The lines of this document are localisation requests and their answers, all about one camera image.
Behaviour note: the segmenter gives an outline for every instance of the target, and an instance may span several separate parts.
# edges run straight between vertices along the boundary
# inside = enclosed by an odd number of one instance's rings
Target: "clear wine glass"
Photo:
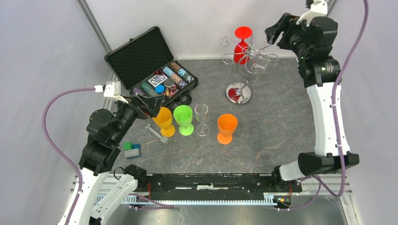
[[[205,104],[199,104],[195,107],[195,116],[199,121],[199,125],[196,128],[196,132],[199,136],[206,136],[209,133],[209,127],[205,124],[208,119],[209,108]]]

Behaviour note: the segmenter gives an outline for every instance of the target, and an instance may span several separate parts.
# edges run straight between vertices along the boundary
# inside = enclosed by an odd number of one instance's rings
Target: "table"
[[[275,166],[296,160],[299,153],[314,151],[312,107],[295,59],[280,59],[270,63],[265,74],[249,75],[253,97],[244,106],[232,105],[224,96],[230,83],[245,81],[235,65],[222,60],[179,63],[199,79],[191,92],[190,107],[208,105],[210,133],[206,137],[196,132],[182,136],[176,129],[165,146],[145,129],[150,123],[160,133],[152,120],[136,120],[121,145],[141,144],[142,156],[125,159],[121,152],[113,168],[135,164],[148,173],[270,173]],[[216,138],[217,119],[224,113],[235,115],[239,122],[229,145]],[[199,123],[194,118],[192,124],[196,127]]]

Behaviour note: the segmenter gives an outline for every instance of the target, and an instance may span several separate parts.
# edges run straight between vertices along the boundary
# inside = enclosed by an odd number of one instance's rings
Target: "orange goblet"
[[[171,125],[172,116],[171,111],[166,107],[161,107],[157,117],[153,118],[155,124],[161,128],[161,134],[165,137],[171,137],[176,131],[176,128]]]
[[[223,114],[218,118],[218,135],[217,140],[221,144],[229,144],[232,141],[232,134],[237,127],[237,119],[232,114]]]

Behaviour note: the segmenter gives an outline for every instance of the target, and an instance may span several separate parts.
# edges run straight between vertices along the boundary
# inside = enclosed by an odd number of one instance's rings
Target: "green toy brick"
[[[130,150],[133,148],[133,145],[130,142],[126,142],[123,144],[123,150]]]

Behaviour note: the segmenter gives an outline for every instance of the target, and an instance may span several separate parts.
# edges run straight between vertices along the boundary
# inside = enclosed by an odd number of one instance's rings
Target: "yellow goblet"
[[[153,118],[155,124],[161,128],[161,134],[165,137],[171,137],[176,132],[176,128],[171,125],[171,111],[166,107],[161,107],[157,117]]]

